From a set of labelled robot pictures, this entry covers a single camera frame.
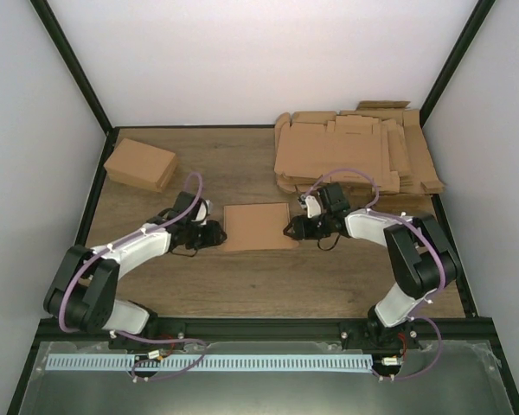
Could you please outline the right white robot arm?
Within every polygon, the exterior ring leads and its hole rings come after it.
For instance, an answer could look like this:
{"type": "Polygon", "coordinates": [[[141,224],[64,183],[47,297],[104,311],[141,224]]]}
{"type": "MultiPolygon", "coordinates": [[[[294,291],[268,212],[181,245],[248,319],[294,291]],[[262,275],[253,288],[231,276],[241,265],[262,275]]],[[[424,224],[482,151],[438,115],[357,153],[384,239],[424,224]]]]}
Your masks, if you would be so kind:
{"type": "Polygon", "coordinates": [[[394,284],[368,312],[367,338],[387,348],[423,303],[464,274],[458,254],[431,214],[384,214],[371,207],[353,208],[338,183],[315,195],[298,197],[304,213],[292,217],[283,234],[300,240],[362,239],[388,251],[394,284]]]}

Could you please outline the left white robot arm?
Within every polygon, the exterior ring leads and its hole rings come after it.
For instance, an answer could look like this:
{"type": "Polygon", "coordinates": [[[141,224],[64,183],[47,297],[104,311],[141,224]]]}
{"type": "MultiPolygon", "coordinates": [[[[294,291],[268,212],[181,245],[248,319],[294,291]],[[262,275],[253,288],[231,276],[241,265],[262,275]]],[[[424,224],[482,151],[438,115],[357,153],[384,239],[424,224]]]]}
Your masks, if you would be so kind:
{"type": "Polygon", "coordinates": [[[43,308],[68,332],[101,331],[128,335],[141,349],[152,348],[159,327],[142,305],[117,298],[119,280],[145,262],[182,246],[196,254],[227,239],[209,218],[211,202],[189,192],[140,228],[106,245],[70,247],[43,300],[43,308]]]}

